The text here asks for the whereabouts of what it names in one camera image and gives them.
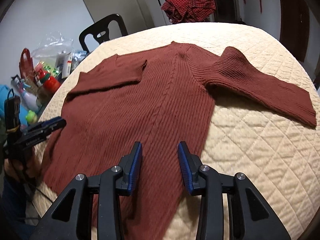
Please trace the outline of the person's left hand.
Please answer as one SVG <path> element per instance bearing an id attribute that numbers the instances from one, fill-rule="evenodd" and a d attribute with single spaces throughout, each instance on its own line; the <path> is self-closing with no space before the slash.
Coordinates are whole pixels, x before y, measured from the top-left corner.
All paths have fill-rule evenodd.
<path id="1" fill-rule="evenodd" d="M 6 174 L 16 180 L 20 179 L 20 175 L 22 175 L 22 173 L 25 173 L 29 178 L 39 178 L 41 164 L 35 155 L 34 148 L 28 150 L 26 154 L 23 154 L 23 156 L 25 159 L 22 162 L 15 159 L 5 159 L 4 170 Z"/>

